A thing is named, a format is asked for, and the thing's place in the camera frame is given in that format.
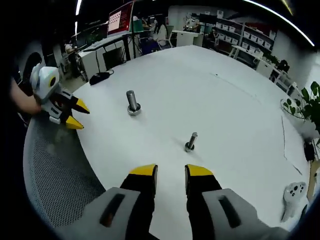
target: cable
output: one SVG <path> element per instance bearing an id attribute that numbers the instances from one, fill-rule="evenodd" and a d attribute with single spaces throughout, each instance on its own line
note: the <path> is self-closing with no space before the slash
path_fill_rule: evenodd
<path id="1" fill-rule="evenodd" d="M 112 75 L 112 74 L 114 74 L 114 73 L 115 73 L 115 71 L 113 71 L 112 69 L 107 70 L 107 72 L 109 72 L 109 73 L 110 73 L 110 75 Z"/>
<path id="2" fill-rule="evenodd" d="M 99 65 L 99 61 L 98 61 L 98 53 L 97 53 L 97 50 L 95 50 L 95 60 L 96 60 L 97 66 L 98 66 L 99 73 L 101 73 L 101 72 L 100 72 L 100 65 Z"/>
<path id="3" fill-rule="evenodd" d="M 140 52 L 140 54 L 141 54 L 141 56 L 143 55 L 142 54 L 142 51 L 139 49 L 139 47 L 137 46 L 137 44 L 136 44 L 136 42 L 135 41 L 133 41 L 134 42 L 134 45 L 136 46 L 136 48 L 138 49 L 138 51 Z"/>
<path id="4" fill-rule="evenodd" d="M 123 62 L 123 63 L 125 62 L 125 60 L 124 60 L 125 52 L 126 52 L 126 49 L 125 49 L 125 48 L 123 48 L 123 51 L 122 51 L 122 57 L 121 57 L 121 59 L 122 59 L 122 62 Z"/>

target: bolt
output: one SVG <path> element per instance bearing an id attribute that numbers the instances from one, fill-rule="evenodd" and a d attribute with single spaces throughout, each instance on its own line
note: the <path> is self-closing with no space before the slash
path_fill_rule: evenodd
<path id="1" fill-rule="evenodd" d="M 128 98 L 130 109 L 135 112 L 138 109 L 135 92 L 133 90 L 127 91 L 126 97 Z"/>
<path id="2" fill-rule="evenodd" d="M 190 141 L 187 142 L 184 146 L 184 149 L 186 152 L 191 152 L 195 149 L 195 141 L 196 141 L 197 137 L 198 137 L 198 133 L 196 133 L 196 132 L 192 133 Z"/>

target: white wall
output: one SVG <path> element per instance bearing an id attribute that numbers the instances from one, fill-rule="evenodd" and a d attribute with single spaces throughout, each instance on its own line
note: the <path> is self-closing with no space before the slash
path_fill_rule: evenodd
<path id="1" fill-rule="evenodd" d="M 320 52 L 314 53 L 314 62 L 311 66 L 309 75 L 307 76 L 305 88 L 311 92 L 310 85 L 317 82 L 320 85 Z"/>
<path id="2" fill-rule="evenodd" d="M 42 52 L 42 45 L 41 45 L 41 42 L 38 41 L 38 40 L 34 40 L 34 41 L 31 41 L 25 48 L 25 50 L 23 51 L 22 54 L 20 54 L 17 58 L 16 58 L 16 61 L 17 61 L 17 64 L 19 66 L 19 71 L 20 71 L 20 76 L 21 78 L 23 77 L 24 75 L 24 70 L 25 70 L 25 66 L 26 66 L 26 62 L 27 62 L 27 59 L 28 57 L 34 53 L 34 52 L 37 52 L 40 54 L 41 58 L 42 58 L 42 65 L 45 66 L 46 63 L 45 63 L 45 59 L 44 59 L 44 54 Z"/>
<path id="3" fill-rule="evenodd" d="M 303 89 L 316 60 L 316 54 L 310 50 L 299 48 L 294 40 L 281 31 L 276 34 L 271 54 L 280 61 L 286 60 L 288 62 L 290 66 L 288 75 L 296 82 L 299 89 Z"/>
<path id="4" fill-rule="evenodd" d="M 188 13 L 205 14 L 210 12 L 211 15 L 217 15 L 217 10 L 224 11 L 224 18 L 228 18 L 237 12 L 221 7 L 211 6 L 170 6 L 168 10 L 169 25 L 173 26 L 174 30 L 182 31 L 185 26 L 184 18 Z"/>

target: human hand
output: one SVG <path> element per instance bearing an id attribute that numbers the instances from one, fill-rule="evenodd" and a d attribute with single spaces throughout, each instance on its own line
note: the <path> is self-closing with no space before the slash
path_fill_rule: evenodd
<path id="1" fill-rule="evenodd" d="M 28 96 L 25 103 L 21 106 L 21 110 L 27 114 L 35 115 L 41 112 L 41 105 L 37 103 L 35 97 Z"/>
<path id="2" fill-rule="evenodd" d="M 36 101 L 35 96 L 27 96 L 14 80 L 12 81 L 10 95 L 21 111 L 31 115 L 41 111 L 41 105 Z"/>

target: ceiling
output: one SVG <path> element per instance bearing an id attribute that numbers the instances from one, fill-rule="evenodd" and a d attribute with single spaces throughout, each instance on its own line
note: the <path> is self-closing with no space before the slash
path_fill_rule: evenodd
<path id="1" fill-rule="evenodd" d="M 13 4 L 13 11 L 22 21 L 20 22 L 20 36 L 24 34 L 30 37 L 41 38 L 68 38 L 74 34 L 75 21 L 78 21 L 78 30 L 87 28 L 88 23 L 100 20 L 102 23 L 108 20 L 109 12 L 118 8 L 123 1 L 128 0 L 82 0 L 79 15 L 75 16 L 78 0 L 28 0 L 19 1 L 18 7 Z M 318 11 L 311 0 L 290 0 L 289 5 L 293 10 L 293 16 L 281 0 L 254 0 L 274 11 L 297 25 L 309 38 L 320 46 L 320 36 L 316 19 Z M 146 16 L 152 14 L 168 14 L 171 5 L 199 5 L 217 6 L 233 9 L 237 12 L 255 15 L 286 32 L 296 42 L 303 46 L 308 42 L 295 29 L 290 27 L 279 17 L 268 11 L 247 3 L 243 0 L 140 0 L 136 8 Z"/>

